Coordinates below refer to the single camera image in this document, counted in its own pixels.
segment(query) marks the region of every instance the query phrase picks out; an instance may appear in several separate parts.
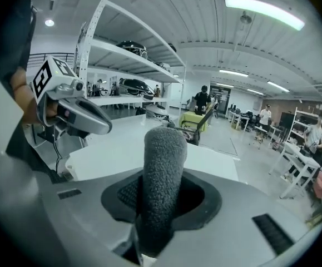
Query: fluorescent light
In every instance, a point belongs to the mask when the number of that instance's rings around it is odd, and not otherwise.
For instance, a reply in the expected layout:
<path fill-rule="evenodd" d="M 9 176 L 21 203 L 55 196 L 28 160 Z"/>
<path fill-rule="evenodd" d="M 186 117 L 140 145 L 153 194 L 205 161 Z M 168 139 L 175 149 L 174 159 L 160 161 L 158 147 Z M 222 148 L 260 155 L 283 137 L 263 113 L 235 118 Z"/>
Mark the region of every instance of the fluorescent light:
<path fill-rule="evenodd" d="M 258 0 L 225 0 L 225 4 L 230 8 L 239 8 L 244 10 L 250 10 L 257 12 L 263 15 L 270 16 L 274 19 L 280 20 L 283 23 L 286 23 L 288 26 L 295 28 L 297 31 L 300 31 L 305 23 L 293 16 L 291 13 L 288 13 L 281 8 L 273 6 L 271 4 L 258 1 Z"/>
<path fill-rule="evenodd" d="M 243 77 L 247 77 L 247 74 L 243 74 L 240 72 L 235 72 L 235 71 L 229 71 L 229 70 L 219 70 L 220 73 L 228 73 L 228 74 L 233 74 L 233 75 L 239 75 L 239 76 L 243 76 Z"/>
<path fill-rule="evenodd" d="M 279 86 L 279 85 L 277 85 L 277 84 L 274 84 L 273 82 L 271 82 L 271 81 L 268 81 L 267 82 L 268 84 L 270 84 L 270 85 L 273 85 L 273 86 L 275 86 L 275 87 L 277 87 L 277 88 L 279 88 L 279 89 L 281 89 L 281 90 L 283 90 L 284 92 L 289 92 L 289 90 L 288 89 L 286 89 L 286 88 L 283 88 L 283 87 L 281 87 L 281 86 Z"/>
<path fill-rule="evenodd" d="M 216 85 L 229 87 L 229 88 L 234 88 L 232 85 L 226 85 L 226 84 L 221 84 L 221 83 L 217 83 Z"/>
<path fill-rule="evenodd" d="M 53 20 L 46 20 L 44 23 L 47 27 L 52 27 L 55 24 Z"/>
<path fill-rule="evenodd" d="M 251 90 L 251 89 L 247 89 L 247 90 L 248 90 L 248 91 L 250 91 L 250 92 L 256 93 L 256 94 L 263 95 L 263 93 L 261 93 L 261 92 L 257 92 L 257 91 L 255 91 L 255 90 Z"/>

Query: fuzzy gray cylinder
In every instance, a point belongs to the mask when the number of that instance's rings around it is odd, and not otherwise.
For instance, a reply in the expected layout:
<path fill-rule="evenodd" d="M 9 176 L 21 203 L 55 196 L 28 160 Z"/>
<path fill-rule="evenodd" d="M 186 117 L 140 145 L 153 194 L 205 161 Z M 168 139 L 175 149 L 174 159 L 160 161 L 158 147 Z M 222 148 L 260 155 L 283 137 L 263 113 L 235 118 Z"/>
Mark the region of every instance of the fuzzy gray cylinder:
<path fill-rule="evenodd" d="M 145 136 L 142 211 L 138 219 L 141 252 L 156 257 L 172 237 L 187 142 L 180 131 L 157 127 Z"/>

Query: railing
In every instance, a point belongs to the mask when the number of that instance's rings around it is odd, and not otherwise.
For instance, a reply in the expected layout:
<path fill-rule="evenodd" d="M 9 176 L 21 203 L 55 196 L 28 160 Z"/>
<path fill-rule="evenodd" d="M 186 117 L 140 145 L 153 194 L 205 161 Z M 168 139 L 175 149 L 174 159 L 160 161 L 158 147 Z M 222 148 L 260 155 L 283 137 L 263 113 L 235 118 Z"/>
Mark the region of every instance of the railing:
<path fill-rule="evenodd" d="M 73 68 L 74 63 L 74 53 L 67 52 L 47 52 L 47 53 L 35 53 L 29 56 L 27 68 L 29 67 L 39 67 L 45 61 L 47 56 L 53 56 L 59 60 L 67 62 L 67 64 Z"/>

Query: floor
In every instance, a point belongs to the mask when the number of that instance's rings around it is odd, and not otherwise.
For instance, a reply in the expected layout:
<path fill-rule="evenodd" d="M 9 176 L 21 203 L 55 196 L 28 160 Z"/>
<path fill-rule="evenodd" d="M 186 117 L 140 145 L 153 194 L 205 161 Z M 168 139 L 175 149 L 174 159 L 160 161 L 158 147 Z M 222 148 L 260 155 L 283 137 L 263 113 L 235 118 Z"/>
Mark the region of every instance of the floor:
<path fill-rule="evenodd" d="M 135 109 L 130 108 L 128 110 L 126 107 L 121 110 L 115 110 L 112 106 L 105 108 L 105 111 L 113 120 L 133 116 L 136 112 Z M 169 114 L 178 115 L 179 110 L 170 108 Z M 232 156 L 241 182 L 252 185 L 266 193 L 269 197 L 284 205 L 300 220 L 307 220 L 314 210 L 311 207 L 313 203 L 311 196 L 307 193 L 305 195 L 296 195 L 294 193 L 289 195 L 293 196 L 293 198 L 279 199 L 279 195 L 289 185 L 289 183 L 280 178 L 288 163 L 282 159 L 274 172 L 269 175 L 268 171 L 280 153 L 268 147 L 269 140 L 265 140 L 260 149 L 258 149 L 259 144 L 257 142 L 253 144 L 254 136 L 254 131 L 234 130 L 227 119 L 213 118 L 211 126 L 201 134 L 200 146 Z M 37 152 L 49 167 L 55 169 L 57 155 L 52 144 L 43 142 L 41 138 L 37 137 L 37 144 L 35 145 L 32 140 L 31 129 L 26 129 L 26 138 L 32 146 L 37 146 Z M 57 147 L 61 155 L 67 157 L 70 152 L 78 150 L 82 146 L 79 138 L 64 135 L 58 140 Z"/>

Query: ceiling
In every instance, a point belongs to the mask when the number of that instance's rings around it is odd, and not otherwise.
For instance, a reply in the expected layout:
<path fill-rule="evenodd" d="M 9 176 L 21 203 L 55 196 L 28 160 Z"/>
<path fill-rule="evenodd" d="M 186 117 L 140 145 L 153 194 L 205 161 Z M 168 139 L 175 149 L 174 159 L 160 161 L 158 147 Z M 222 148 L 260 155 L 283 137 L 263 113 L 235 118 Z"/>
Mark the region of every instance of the ceiling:
<path fill-rule="evenodd" d="M 50 11 L 49 0 L 33 0 L 39 9 L 35 34 L 78 35 L 100 0 L 54 1 Z M 305 26 L 301 31 L 254 12 L 246 12 L 252 22 L 243 24 L 243 10 L 227 8 L 224 0 L 111 1 L 171 42 L 187 63 L 187 74 L 260 91 L 267 98 L 322 101 L 322 22 L 307 0 L 261 0 L 302 19 Z M 51 17 L 56 24 L 47 28 L 43 22 Z M 113 43 L 134 40 L 147 47 L 153 60 L 179 65 L 149 32 L 112 9 L 105 8 L 95 34 Z M 219 73 L 220 68 L 249 76 Z"/>

